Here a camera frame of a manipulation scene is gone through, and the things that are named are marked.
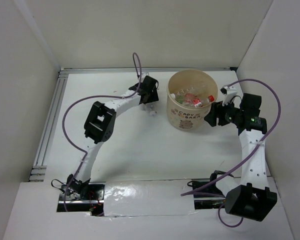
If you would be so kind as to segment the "red label cola bottle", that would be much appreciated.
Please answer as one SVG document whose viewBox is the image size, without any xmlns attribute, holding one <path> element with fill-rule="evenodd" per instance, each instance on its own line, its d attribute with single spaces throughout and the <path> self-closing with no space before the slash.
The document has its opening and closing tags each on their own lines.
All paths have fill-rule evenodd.
<svg viewBox="0 0 300 240">
<path fill-rule="evenodd" d="M 201 108 L 201 107 L 205 107 L 208 106 L 209 104 L 213 103 L 215 101 L 215 98 L 213 95 L 209 95 L 206 98 L 194 98 L 192 100 L 192 103 L 194 105 L 195 108 Z"/>
</svg>

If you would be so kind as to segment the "blue orange label bottle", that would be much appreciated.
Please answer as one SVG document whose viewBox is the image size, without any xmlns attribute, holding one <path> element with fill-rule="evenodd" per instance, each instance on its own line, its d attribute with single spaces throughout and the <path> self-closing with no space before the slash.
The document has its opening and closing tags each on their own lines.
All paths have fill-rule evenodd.
<svg viewBox="0 0 300 240">
<path fill-rule="evenodd" d="M 153 103 L 144 104 L 144 110 L 150 115 L 155 116 L 157 114 L 157 105 Z"/>
</svg>

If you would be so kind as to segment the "clear bottle white cap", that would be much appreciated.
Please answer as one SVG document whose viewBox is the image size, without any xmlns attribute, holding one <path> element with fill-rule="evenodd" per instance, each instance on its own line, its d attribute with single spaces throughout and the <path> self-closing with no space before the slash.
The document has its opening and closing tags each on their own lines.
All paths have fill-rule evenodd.
<svg viewBox="0 0 300 240">
<path fill-rule="evenodd" d="M 175 98 L 179 97 L 201 97 L 208 92 L 208 87 L 205 84 L 196 83 L 186 86 L 179 86 L 176 90 L 173 90 L 170 94 Z"/>
</svg>

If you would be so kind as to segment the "red white label bottle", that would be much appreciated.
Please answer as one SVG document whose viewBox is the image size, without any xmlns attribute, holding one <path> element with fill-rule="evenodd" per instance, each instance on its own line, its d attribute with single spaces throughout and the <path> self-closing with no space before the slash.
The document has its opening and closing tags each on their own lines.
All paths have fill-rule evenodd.
<svg viewBox="0 0 300 240">
<path fill-rule="evenodd" d="M 190 103 L 193 103 L 193 101 L 196 99 L 196 95 L 195 94 L 192 94 L 192 93 L 185 93 L 185 94 L 181 94 L 178 96 L 178 99 L 182 98 L 184 100 L 183 104 L 190 104 Z"/>
</svg>

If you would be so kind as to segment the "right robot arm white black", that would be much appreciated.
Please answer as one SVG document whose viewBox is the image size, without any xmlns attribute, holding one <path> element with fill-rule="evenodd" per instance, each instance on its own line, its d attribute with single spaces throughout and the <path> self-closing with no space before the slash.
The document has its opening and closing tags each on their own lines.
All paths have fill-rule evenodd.
<svg viewBox="0 0 300 240">
<path fill-rule="evenodd" d="M 242 219 L 261 222 L 276 205 L 277 193 L 270 190 L 265 158 L 267 121 L 259 116 L 262 98 L 245 93 L 239 107 L 235 107 L 236 92 L 226 93 L 224 100 L 214 102 L 205 121 L 215 127 L 234 124 L 238 129 L 241 144 L 241 178 L 236 182 L 232 174 L 224 175 L 216 170 L 210 176 L 208 187 L 199 189 L 202 184 L 193 181 L 195 196 L 224 197 L 225 212 Z"/>
</svg>

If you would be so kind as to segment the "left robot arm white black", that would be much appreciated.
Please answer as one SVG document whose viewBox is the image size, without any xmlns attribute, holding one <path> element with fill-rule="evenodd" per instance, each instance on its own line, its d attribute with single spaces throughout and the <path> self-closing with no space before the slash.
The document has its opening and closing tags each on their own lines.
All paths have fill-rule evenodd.
<svg viewBox="0 0 300 240">
<path fill-rule="evenodd" d="M 94 102 L 83 125 L 85 137 L 83 147 L 75 145 L 70 140 L 65 122 L 72 107 L 84 100 L 92 99 L 93 96 L 77 100 L 68 107 L 62 118 L 63 134 L 73 147 L 84 153 L 77 170 L 70 174 L 66 181 L 66 189 L 70 189 L 76 199 L 82 200 L 89 193 L 88 185 L 91 180 L 92 167 L 101 146 L 113 134 L 116 117 L 138 105 L 157 102 L 159 100 L 158 86 L 159 82 L 156 79 L 146 75 L 122 96 L 113 96 L 112 100 L 107 103 Z"/>
</svg>

